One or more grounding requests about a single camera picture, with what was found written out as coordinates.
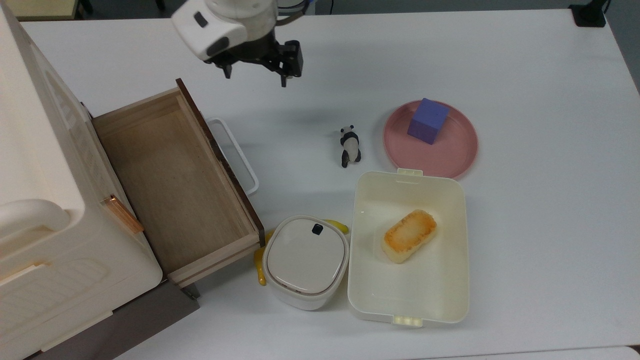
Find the blue block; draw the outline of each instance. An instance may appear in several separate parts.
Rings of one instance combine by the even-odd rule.
[[[448,114],[448,107],[429,99],[422,99],[406,133],[433,145]]]

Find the small white container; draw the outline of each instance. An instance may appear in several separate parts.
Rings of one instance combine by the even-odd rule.
[[[436,236],[402,264],[382,251],[389,228],[415,209],[430,213]],[[366,172],[358,180],[348,297],[364,320],[421,327],[461,321],[469,308],[467,210],[460,184],[420,170]]]
[[[262,268],[280,300],[315,310],[335,293],[349,262],[349,244],[333,225],[305,215],[284,220],[264,249]]]

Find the container lid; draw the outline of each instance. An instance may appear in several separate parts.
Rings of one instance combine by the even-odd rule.
[[[327,290],[346,256],[343,236],[326,223],[312,219],[296,217],[281,224],[266,254],[267,271],[274,280],[306,294]]]

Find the cabinet handle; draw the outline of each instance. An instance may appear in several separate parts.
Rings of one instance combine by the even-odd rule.
[[[104,204],[134,234],[138,234],[145,229],[140,221],[133,216],[129,209],[127,209],[115,195],[111,194],[110,197],[104,199]]]
[[[20,230],[46,226],[60,231],[69,225],[71,217],[55,202],[43,199],[23,199],[0,205],[0,245],[2,239]]]

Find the open drawer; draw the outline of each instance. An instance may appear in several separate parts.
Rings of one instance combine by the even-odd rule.
[[[264,245],[264,228],[176,82],[92,122],[160,266],[185,287]]]

